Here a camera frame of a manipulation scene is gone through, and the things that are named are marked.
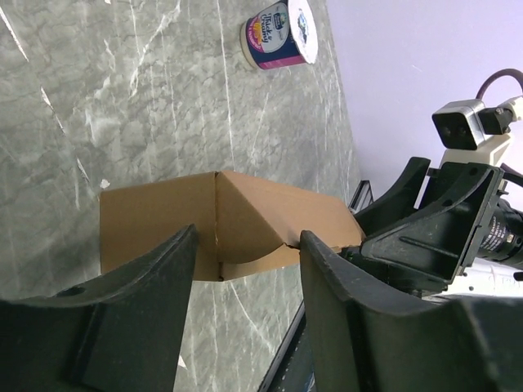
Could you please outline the brown cardboard box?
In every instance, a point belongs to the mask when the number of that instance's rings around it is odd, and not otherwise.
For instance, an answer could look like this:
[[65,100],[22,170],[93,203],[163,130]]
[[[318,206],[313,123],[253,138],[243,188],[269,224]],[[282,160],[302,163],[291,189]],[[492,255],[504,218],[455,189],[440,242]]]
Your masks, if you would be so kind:
[[339,198],[235,171],[212,171],[102,192],[102,272],[146,254],[187,225],[199,234],[197,281],[227,281],[295,265],[304,230],[336,252],[364,238]]

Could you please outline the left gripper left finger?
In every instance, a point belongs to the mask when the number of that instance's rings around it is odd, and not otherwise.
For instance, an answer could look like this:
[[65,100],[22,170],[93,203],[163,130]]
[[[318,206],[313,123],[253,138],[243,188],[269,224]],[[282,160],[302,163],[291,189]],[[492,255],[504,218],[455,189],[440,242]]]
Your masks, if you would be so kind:
[[189,225],[54,296],[2,301],[2,390],[172,390],[197,248]]

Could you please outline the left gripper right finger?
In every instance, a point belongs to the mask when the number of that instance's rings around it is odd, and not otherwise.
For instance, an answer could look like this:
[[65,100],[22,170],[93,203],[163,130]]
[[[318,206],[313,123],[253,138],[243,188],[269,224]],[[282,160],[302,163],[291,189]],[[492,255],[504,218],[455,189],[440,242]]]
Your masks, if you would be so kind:
[[317,390],[521,390],[520,299],[433,303],[388,286],[310,231],[300,245]]

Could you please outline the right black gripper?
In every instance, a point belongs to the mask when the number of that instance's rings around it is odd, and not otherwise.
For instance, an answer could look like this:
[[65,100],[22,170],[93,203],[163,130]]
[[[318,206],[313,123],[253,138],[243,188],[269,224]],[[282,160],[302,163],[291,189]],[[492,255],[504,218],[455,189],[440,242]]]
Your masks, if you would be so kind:
[[412,157],[381,197],[355,214],[363,230],[344,259],[409,294],[447,288],[476,258],[522,268],[522,211],[506,200],[522,175],[483,163],[430,167]]

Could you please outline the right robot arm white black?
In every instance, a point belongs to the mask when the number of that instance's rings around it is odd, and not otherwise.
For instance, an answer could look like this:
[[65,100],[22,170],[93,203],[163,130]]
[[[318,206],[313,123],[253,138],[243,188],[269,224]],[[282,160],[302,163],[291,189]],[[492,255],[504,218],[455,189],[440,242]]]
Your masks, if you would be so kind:
[[411,158],[393,186],[355,215],[362,243],[341,255],[415,296],[522,295],[522,213],[506,186],[522,176],[484,163]]

